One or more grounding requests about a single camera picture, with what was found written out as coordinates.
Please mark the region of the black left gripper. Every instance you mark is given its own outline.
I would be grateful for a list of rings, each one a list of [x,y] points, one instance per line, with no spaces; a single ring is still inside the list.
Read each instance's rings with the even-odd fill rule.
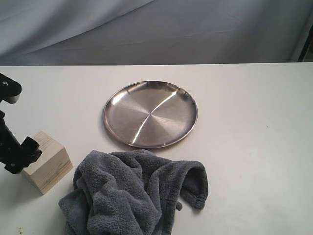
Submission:
[[[36,162],[42,154],[39,144],[32,138],[20,145],[4,121],[5,113],[0,112],[0,162],[13,174],[19,174],[24,167]]]

